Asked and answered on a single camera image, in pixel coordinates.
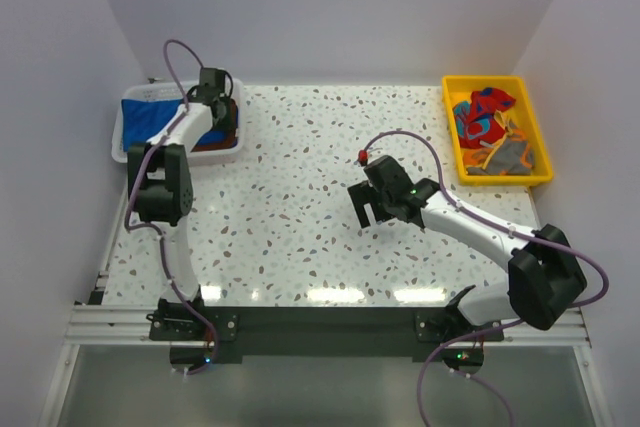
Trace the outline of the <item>blue towel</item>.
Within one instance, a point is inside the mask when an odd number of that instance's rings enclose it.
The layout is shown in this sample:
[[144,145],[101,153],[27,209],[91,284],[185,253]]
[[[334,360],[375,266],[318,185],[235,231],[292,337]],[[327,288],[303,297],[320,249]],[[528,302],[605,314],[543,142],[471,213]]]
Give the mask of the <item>blue towel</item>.
[[181,99],[154,102],[123,99],[122,150],[127,152],[132,144],[144,142],[159,133],[175,116],[181,103]]

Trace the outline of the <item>brown towel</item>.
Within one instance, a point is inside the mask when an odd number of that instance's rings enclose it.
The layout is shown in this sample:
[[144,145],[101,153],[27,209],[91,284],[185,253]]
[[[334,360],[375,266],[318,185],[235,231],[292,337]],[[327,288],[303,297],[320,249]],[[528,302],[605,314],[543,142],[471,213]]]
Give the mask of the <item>brown towel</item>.
[[235,116],[234,128],[231,130],[210,130],[205,133],[192,149],[193,152],[210,152],[230,149],[237,144],[237,128],[239,126],[238,106],[231,100],[231,113]]

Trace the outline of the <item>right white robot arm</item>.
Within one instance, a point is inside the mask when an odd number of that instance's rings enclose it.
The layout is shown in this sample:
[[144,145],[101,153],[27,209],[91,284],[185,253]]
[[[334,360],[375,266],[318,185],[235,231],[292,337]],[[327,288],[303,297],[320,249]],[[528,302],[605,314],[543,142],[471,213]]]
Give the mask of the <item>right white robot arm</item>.
[[361,227],[389,220],[413,224],[465,244],[506,273],[505,281],[467,287],[450,301],[445,326],[454,338],[468,339],[481,326],[512,318],[546,331],[586,289],[562,230],[514,224],[471,206],[434,180],[414,182],[391,156],[363,171],[365,180],[348,189]]

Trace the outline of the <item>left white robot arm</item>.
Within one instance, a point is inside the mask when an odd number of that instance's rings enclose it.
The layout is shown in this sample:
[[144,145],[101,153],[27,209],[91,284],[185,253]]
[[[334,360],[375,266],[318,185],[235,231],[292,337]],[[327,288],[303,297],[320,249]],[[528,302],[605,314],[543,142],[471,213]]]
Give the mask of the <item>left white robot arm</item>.
[[124,226],[156,234],[166,283],[158,315],[159,329],[185,339],[217,342],[217,332],[202,310],[200,284],[190,260],[187,217],[194,195],[188,154],[211,129],[236,118],[234,81],[219,68],[200,69],[198,83],[182,90],[182,102],[159,132],[134,143],[127,153],[128,203]]

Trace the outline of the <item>orange cloth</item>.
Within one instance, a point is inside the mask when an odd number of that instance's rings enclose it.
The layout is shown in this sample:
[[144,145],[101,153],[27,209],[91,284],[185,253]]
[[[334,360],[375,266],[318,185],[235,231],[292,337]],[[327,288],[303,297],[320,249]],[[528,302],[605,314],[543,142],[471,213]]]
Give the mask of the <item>orange cloth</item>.
[[534,152],[525,132],[507,113],[492,118],[504,130],[503,136],[490,144],[484,140],[479,149],[463,150],[463,165],[472,176],[528,176],[535,166]]

